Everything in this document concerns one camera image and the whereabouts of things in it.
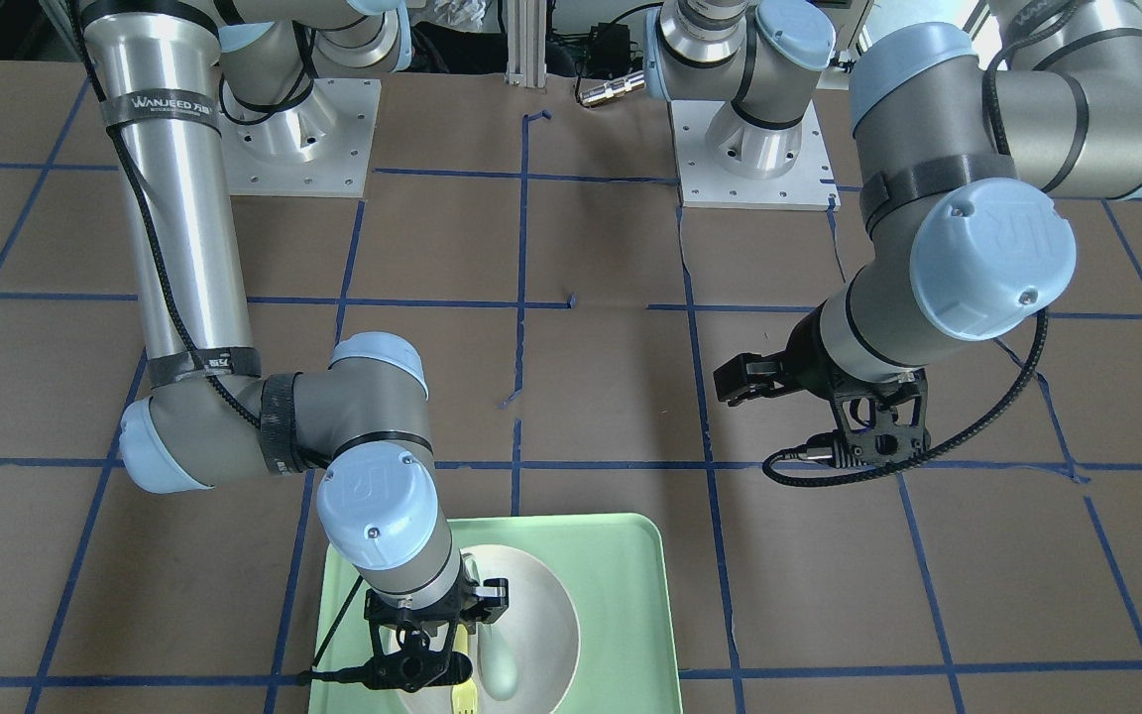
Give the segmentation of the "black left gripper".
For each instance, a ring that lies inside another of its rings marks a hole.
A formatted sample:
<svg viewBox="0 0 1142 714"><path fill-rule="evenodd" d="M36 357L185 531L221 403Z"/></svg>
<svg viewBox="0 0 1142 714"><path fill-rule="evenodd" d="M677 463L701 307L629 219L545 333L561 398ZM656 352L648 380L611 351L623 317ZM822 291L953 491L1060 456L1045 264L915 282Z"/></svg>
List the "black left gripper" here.
<svg viewBox="0 0 1142 714"><path fill-rule="evenodd" d="M719 402L733 408L755 399L785 398L807 392L825 401L851 395L854 379L825 347L820 321L826 304L794 326L783 352L740 353L713 371Z"/></svg>

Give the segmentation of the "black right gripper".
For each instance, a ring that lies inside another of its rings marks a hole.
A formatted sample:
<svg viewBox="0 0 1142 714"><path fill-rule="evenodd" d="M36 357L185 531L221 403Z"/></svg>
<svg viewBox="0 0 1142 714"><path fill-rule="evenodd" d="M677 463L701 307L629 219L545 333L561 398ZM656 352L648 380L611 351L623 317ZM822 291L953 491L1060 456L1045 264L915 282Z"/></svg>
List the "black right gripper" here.
<svg viewBox="0 0 1142 714"><path fill-rule="evenodd" d="M458 573L456 583L443 596L429 605L413 607L409 597L399 597L395 604L378 596L376 589L364 593L364 619L369 623L372 645L384 645L386 631L393 632L399 624L411 625L431 634L441 624L453 627L466 621L468 632L476 632L478 625L493 625L510 605L510 583L507 578L494 577L478 580L471 573Z"/></svg>

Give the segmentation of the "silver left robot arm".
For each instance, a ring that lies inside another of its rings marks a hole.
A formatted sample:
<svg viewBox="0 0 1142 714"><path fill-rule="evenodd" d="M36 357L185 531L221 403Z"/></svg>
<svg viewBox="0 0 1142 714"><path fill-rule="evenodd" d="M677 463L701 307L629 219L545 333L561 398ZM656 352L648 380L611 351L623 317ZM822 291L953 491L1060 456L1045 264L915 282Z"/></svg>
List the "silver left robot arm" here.
<svg viewBox="0 0 1142 714"><path fill-rule="evenodd" d="M715 374L721 402L835 380L920 378L1065 292L1076 240L1055 196L1142 198L1142 1L1010 1L1010 69L947 23L856 61L851 122L872 260L775 356Z"/></svg>

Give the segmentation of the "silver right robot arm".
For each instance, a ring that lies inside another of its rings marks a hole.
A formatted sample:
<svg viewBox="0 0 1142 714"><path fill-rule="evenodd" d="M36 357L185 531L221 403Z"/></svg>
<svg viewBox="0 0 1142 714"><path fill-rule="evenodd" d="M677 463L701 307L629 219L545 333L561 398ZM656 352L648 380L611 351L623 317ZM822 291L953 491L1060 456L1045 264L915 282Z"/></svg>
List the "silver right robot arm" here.
<svg viewBox="0 0 1142 714"><path fill-rule="evenodd" d="M122 416L122 455L151 494L323 470L327 537L372 591L378 627L493 624L482 580L432 479L429 385L407 339L364 331L317 372L260 374L223 137L304 118L306 158L336 149L317 78L405 69L403 1L69 1L78 53L124 176L148 398Z"/></svg>

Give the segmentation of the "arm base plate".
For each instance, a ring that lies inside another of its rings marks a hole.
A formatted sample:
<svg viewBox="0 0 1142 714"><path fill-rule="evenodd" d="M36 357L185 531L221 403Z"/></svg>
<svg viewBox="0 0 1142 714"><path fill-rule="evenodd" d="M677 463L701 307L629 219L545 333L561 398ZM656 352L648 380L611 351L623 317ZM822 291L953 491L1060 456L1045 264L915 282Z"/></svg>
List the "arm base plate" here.
<svg viewBox="0 0 1142 714"><path fill-rule="evenodd" d="M727 101L671 101L669 109L685 207L826 211L842 206L813 104L785 130L747 123Z"/></svg>
<svg viewBox="0 0 1142 714"><path fill-rule="evenodd" d="M383 86L317 78L297 107L259 125L219 117L232 195L362 198Z"/></svg>

